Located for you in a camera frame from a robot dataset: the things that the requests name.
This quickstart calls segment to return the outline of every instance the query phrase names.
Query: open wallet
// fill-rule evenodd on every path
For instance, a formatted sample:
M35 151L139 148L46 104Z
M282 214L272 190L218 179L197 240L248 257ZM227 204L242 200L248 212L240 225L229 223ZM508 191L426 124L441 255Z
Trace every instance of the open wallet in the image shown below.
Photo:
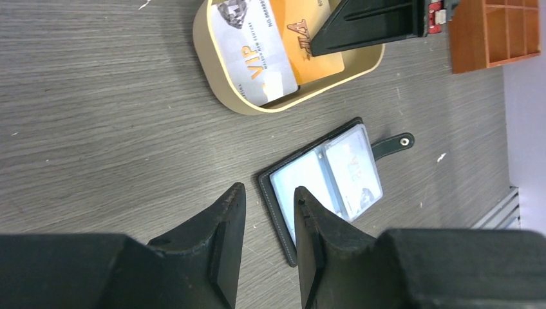
M332 213L347 222L383 196L375 161L413 147L411 133L370 144L361 118L355 118L258 175L288 264L297 266L294 190L306 187Z

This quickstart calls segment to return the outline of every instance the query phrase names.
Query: yellow oval container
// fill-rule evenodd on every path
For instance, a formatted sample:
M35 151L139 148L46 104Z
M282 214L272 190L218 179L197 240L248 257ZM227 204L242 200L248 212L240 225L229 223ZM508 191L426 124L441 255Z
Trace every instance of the yellow oval container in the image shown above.
M332 7L339 4L338 0L332 0L331 3ZM304 84L295 93L279 98L266 106L256 106L240 95L229 78L212 32L211 6L212 0L205 0L193 21L193 42L197 56L214 95L223 105L244 115L284 111L332 87L369 73L381 63L385 51L384 44L344 51L341 53L345 65L345 70L342 72Z

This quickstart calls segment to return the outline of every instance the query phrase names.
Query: gray wood grain tabletop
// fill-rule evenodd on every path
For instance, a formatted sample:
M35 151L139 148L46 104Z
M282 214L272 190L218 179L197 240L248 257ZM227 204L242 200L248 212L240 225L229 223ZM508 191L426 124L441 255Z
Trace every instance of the gray wood grain tabletop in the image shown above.
M468 227L509 190L502 69L452 75L445 34L388 44L373 72L275 115L207 86L192 43L201 0L0 2L0 232L123 232L146 242L247 188L238 308L300 308L255 176L353 117L384 198L353 224Z

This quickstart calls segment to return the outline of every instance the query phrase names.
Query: black leather edge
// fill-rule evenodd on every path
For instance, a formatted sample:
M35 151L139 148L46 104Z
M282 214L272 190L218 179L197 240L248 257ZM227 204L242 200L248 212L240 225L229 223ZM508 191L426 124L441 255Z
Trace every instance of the black leather edge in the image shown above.
M305 147L297 150L296 152L292 153L286 158L266 168L264 171L258 173L258 186L260 188L263 199L265 200L265 205L267 206L267 209L269 210L269 214L271 216L271 220L273 221L273 226L275 228L275 231L277 232L279 241L281 242L281 246L283 247L283 250L285 251L288 264L291 267L297 266L296 246L294 245L294 242L292 242L292 238L290 237L288 227L283 219L283 214L281 212L281 209L277 201L275 191L273 190L273 186L271 184L271 180L269 179L269 176L275 171L277 171L278 169L284 167L285 165L299 158L303 154L311 151L313 148L321 145L322 143L328 140L334 139L335 137L345 133L347 130L349 130L350 128L358 124L362 124L362 118L360 117L354 118L353 120L345 123L341 127L338 127L332 132L326 134L325 136L318 138L311 144L306 145ZM400 139L404 137L409 140L409 144L407 146L402 146L400 144ZM377 161L384 156L390 155L392 153L397 153L405 149L409 149L413 147L414 143L415 143L415 139L411 133L403 133L400 135L387 138L385 140L380 140L372 144L373 157Z
M402 141L406 139L408 144L403 145ZM384 156L392 155L402 150L406 150L413 147L415 144L415 137L411 133L402 133L393 137L385 138L372 144L372 153L375 161L381 159Z

